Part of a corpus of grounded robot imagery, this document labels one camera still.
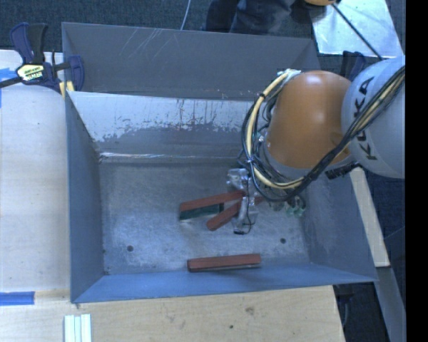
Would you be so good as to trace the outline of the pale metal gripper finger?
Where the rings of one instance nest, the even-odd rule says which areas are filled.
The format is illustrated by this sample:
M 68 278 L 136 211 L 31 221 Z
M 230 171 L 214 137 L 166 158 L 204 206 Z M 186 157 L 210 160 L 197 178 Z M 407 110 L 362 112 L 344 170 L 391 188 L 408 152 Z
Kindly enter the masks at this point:
M 230 190 L 248 192 L 250 188 L 249 172 L 245 168 L 229 169 L 226 184 Z
M 243 197 L 238 214 L 233 217 L 233 231 L 235 233 L 249 233 L 258 217 L 256 197 Z

